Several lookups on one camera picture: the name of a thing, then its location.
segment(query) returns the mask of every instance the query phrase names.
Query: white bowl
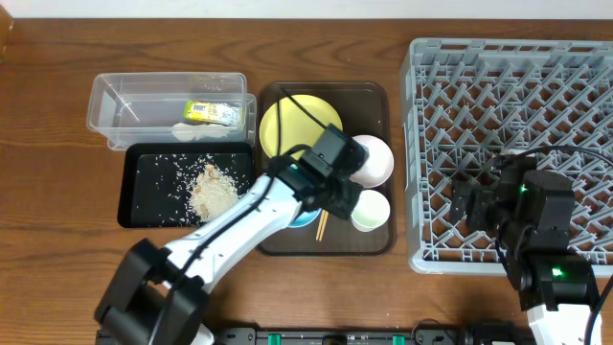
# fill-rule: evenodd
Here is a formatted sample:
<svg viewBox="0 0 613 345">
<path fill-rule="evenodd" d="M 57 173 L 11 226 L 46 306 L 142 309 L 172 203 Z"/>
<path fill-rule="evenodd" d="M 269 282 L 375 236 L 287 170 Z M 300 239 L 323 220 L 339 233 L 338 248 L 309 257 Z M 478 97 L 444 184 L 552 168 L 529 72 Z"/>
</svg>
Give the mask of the white bowl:
<svg viewBox="0 0 613 345">
<path fill-rule="evenodd" d="M 394 170 L 394 155 L 390 147 L 372 135 L 357 135 L 353 140 L 366 148 L 369 157 L 364 166 L 350 176 L 350 180 L 367 189 L 387 181 Z"/>
<path fill-rule="evenodd" d="M 362 232 L 375 230 L 390 217 L 390 202 L 377 191 L 362 191 L 352 212 L 353 226 Z"/>
</svg>

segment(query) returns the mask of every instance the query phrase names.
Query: green led light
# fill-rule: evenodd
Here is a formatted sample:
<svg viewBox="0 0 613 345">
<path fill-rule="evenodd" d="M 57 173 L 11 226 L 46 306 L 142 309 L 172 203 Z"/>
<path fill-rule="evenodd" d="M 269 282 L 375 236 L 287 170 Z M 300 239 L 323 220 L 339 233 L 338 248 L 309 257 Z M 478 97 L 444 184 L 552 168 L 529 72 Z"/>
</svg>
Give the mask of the green led light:
<svg viewBox="0 0 613 345">
<path fill-rule="evenodd" d="M 564 272 L 562 272 L 561 269 L 554 267 L 552 268 L 552 274 L 554 277 L 561 277 L 564 275 Z"/>
</svg>

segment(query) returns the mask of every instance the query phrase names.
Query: blue bowl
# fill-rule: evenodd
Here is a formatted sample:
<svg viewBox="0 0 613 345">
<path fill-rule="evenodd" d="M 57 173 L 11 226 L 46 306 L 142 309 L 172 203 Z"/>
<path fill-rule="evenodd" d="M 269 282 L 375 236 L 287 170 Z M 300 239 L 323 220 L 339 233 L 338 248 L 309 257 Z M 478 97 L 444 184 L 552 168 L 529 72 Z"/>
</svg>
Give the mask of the blue bowl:
<svg viewBox="0 0 613 345">
<path fill-rule="evenodd" d="M 289 224 L 288 227 L 297 228 L 297 227 L 307 226 L 311 224 L 315 219 L 317 219 L 317 217 L 319 217 L 319 214 L 321 213 L 322 213 L 322 209 L 319 209 L 317 211 L 312 211 L 312 212 L 303 212 L 301 215 L 296 217 L 294 221 L 292 221 L 291 224 Z"/>
</svg>

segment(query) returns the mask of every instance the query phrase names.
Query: wooden table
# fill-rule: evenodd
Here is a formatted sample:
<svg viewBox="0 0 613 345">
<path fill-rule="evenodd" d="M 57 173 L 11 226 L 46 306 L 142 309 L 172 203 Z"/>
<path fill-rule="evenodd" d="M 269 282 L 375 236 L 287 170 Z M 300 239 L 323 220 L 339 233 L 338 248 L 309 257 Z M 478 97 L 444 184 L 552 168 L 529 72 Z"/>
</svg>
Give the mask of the wooden table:
<svg viewBox="0 0 613 345">
<path fill-rule="evenodd" d="M 394 249 L 375 258 L 254 251 L 216 288 L 212 326 L 525 325 L 506 278 L 419 275 L 407 264 L 398 70 L 411 40 L 425 36 L 610 40 L 613 22 L 17 20 L 0 64 L 0 343 L 91 344 L 93 310 L 125 251 L 190 231 L 117 224 L 124 155 L 85 127 L 92 80 L 106 72 L 238 71 L 256 95 L 273 81 L 375 81 L 388 93 Z M 603 338 L 613 344 L 609 302 Z"/>
</svg>

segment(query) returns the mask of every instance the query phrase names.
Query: gray dish rack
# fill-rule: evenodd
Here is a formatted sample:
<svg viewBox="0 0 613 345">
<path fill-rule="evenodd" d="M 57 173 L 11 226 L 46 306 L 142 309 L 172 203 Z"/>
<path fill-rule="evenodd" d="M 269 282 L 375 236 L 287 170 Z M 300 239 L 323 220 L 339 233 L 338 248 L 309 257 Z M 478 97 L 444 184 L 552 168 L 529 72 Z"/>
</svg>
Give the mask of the gray dish rack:
<svg viewBox="0 0 613 345">
<path fill-rule="evenodd" d="M 613 42 L 420 38 L 400 69 L 410 266 L 504 275 L 485 232 L 451 223 L 451 181 L 495 184 L 494 153 L 576 145 L 613 153 Z M 539 154 L 573 179 L 570 247 L 613 273 L 613 167 L 584 154 Z"/>
</svg>

